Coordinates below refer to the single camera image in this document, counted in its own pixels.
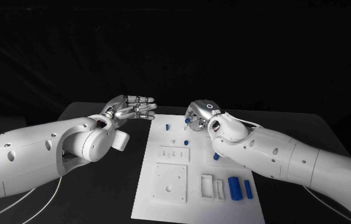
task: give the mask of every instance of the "black curtain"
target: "black curtain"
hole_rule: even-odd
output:
[[[1,114],[119,94],[348,117],[349,0],[1,0]]]

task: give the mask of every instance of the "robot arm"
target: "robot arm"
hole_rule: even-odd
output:
[[[99,115],[24,127],[0,134],[0,198],[31,190],[96,162],[110,147],[123,151],[126,119],[153,119],[152,98],[117,96]]]
[[[307,146],[256,124],[254,129],[245,127],[207,100],[191,103],[185,121],[195,131],[207,126],[212,149],[221,157],[228,157],[261,176],[310,188],[351,211],[349,157]]]

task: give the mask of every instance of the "gray table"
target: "gray table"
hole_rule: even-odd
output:
[[[100,103],[71,103],[58,120],[93,115],[100,112],[103,106]],[[225,111],[237,118],[280,131],[310,146],[348,156],[327,124],[317,115]],[[182,115],[185,108],[159,106],[155,112]],[[96,163],[79,167],[63,176],[57,195],[30,223],[153,223],[129,218],[149,125],[150,121],[127,120],[120,128],[130,135],[125,151],[110,149]],[[264,178],[254,173],[253,177],[266,223],[348,223],[309,195],[302,186]],[[56,185],[57,180],[38,187],[21,203],[4,213],[0,223],[20,224],[28,219],[50,199]],[[5,207],[4,199],[11,203],[21,196],[0,199],[0,209]]]

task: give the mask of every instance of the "robotic hand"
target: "robotic hand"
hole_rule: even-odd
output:
[[[0,134],[0,198],[22,193],[96,162],[109,148],[123,151],[127,119],[153,119],[153,99],[119,95],[99,115]]]
[[[351,211],[351,158],[316,149],[257,124],[245,127],[208,100],[191,102],[185,123],[207,126],[211,146],[221,157],[264,177],[296,183],[332,198]]]

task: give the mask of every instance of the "small blue object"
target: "small blue object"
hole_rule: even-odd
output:
[[[244,180],[243,182],[244,182],[244,188],[245,188],[245,195],[247,195],[247,198],[248,198],[248,199],[253,199],[253,197],[251,197],[251,192],[250,192],[250,182],[248,182],[248,180]]]
[[[212,159],[217,160],[220,158],[220,155],[214,153]]]
[[[240,189],[240,184],[238,184],[238,178],[237,177],[230,177],[228,178],[228,189],[230,189],[230,196],[231,200],[241,200],[243,195],[241,195],[241,189]]]

